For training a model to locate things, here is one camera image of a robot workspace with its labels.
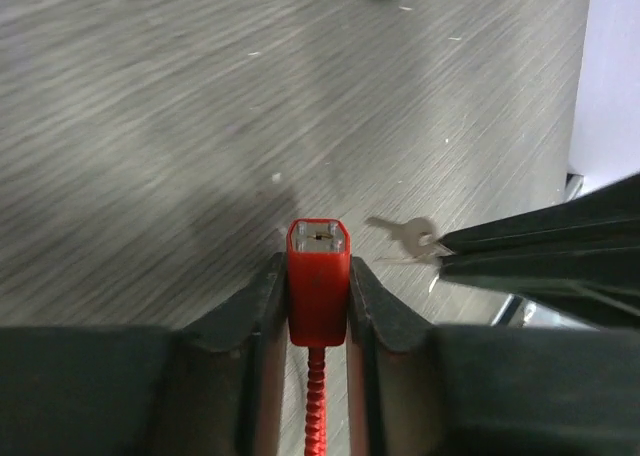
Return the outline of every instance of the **red braided cable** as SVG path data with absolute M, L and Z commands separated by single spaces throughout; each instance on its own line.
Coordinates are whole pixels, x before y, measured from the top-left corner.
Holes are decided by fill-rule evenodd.
M 324 348 L 309 348 L 304 456 L 327 454 Z

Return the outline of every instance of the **metal key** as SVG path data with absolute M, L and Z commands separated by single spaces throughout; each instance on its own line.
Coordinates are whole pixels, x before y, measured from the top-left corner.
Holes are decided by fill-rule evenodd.
M 404 250 L 415 259 L 421 259 L 433 253 L 434 243 L 438 238 L 435 224 L 427 218 L 414 218 L 400 224 L 372 216 L 365 223 L 389 231 L 389 238 L 400 241 Z

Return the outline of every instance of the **white wall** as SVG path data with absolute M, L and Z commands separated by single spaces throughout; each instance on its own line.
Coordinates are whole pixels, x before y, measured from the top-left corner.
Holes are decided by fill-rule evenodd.
M 591 0 L 569 166 L 583 194 L 640 172 L 640 0 Z

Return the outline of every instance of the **wood grain floor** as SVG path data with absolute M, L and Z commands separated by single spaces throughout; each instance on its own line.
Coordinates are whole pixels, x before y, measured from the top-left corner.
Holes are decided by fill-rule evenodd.
M 589 0 L 0 0 L 0 324 L 180 327 L 299 216 L 434 321 L 437 286 L 364 219 L 443 231 L 562 198 Z M 347 454 L 343 354 L 330 454 Z M 303 357 L 282 454 L 301 454 Z

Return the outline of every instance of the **laminate floor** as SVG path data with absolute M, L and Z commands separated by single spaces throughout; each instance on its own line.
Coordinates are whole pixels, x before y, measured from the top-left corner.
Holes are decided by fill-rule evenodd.
M 560 202 L 589 0 L 0 0 L 0 324 L 183 326 L 300 216 L 433 321 L 436 286 L 363 225 L 442 231 Z M 347 454 L 332 351 L 329 450 Z M 292 351 L 282 454 L 301 454 Z

